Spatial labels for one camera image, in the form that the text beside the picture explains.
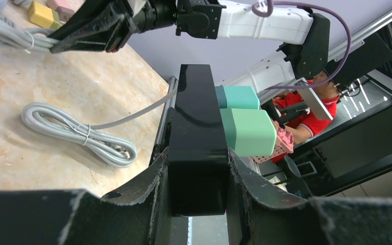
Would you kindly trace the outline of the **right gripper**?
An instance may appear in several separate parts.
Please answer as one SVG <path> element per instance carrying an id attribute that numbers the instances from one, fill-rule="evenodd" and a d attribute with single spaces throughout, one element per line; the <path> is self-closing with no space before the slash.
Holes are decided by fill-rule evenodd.
<path id="1" fill-rule="evenodd" d="M 84 1 L 66 24 L 48 36 L 58 41 L 50 48 L 51 53 L 115 53 L 127 43 L 132 34 L 167 28 L 176 22 L 176 1 L 111 2 Z"/>

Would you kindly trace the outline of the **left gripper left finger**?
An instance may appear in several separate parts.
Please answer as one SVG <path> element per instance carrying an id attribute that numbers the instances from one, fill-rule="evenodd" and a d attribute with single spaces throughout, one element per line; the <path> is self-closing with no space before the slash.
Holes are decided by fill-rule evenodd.
<path id="1" fill-rule="evenodd" d="M 83 189 L 0 191 L 0 244 L 168 244 L 167 153 L 101 198 Z"/>

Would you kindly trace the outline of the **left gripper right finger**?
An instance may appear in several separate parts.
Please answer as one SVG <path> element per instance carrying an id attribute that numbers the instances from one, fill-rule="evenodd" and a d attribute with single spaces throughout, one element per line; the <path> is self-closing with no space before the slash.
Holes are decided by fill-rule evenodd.
<path id="1" fill-rule="evenodd" d="M 392 244 L 392 198 L 302 199 L 229 151 L 230 244 Z"/>

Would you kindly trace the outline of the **pink USB charger plug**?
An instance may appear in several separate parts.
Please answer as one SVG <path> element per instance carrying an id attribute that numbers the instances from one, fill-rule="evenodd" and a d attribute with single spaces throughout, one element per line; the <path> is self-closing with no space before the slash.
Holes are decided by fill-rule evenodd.
<path id="1" fill-rule="evenodd" d="M 63 22 L 69 21 L 75 14 L 70 4 L 66 0 L 47 0 L 46 5 L 58 13 L 59 19 Z"/>

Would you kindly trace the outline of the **yellow USB charger plug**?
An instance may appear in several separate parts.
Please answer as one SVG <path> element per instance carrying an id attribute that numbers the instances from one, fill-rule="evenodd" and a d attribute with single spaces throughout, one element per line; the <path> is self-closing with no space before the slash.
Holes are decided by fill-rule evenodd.
<path id="1" fill-rule="evenodd" d="M 30 3 L 28 19 L 31 23 L 42 28 L 57 30 L 61 26 L 58 13 L 37 1 Z"/>

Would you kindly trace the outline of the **black power strip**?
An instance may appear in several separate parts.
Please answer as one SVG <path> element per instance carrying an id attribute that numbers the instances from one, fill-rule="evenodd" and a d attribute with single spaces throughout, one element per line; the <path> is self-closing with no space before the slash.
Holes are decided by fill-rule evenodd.
<path id="1" fill-rule="evenodd" d="M 207 64 L 181 65 L 167 160 L 174 216 L 225 213 L 229 151 Z"/>

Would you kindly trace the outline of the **green plug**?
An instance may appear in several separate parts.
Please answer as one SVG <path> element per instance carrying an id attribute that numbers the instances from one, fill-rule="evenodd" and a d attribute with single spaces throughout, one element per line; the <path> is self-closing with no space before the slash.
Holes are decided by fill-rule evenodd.
<path id="1" fill-rule="evenodd" d="M 239 157 L 269 156 L 277 133 L 266 111 L 260 109 L 220 109 L 226 141 Z"/>

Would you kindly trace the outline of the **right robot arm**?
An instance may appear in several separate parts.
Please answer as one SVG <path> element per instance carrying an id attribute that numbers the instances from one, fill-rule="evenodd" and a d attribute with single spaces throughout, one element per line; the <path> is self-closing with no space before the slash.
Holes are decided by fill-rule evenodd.
<path id="1" fill-rule="evenodd" d="M 249 85 L 257 92 L 279 86 L 292 87 L 310 80 L 328 62 L 330 21 L 315 13 L 315 6 L 278 2 L 261 11 L 261 5 L 233 1 L 144 1 L 140 10 L 131 1 L 86 1 L 58 30 L 50 51 L 114 53 L 135 33 L 176 26 L 202 39 L 253 38 L 281 41 L 264 60 L 223 85 Z"/>

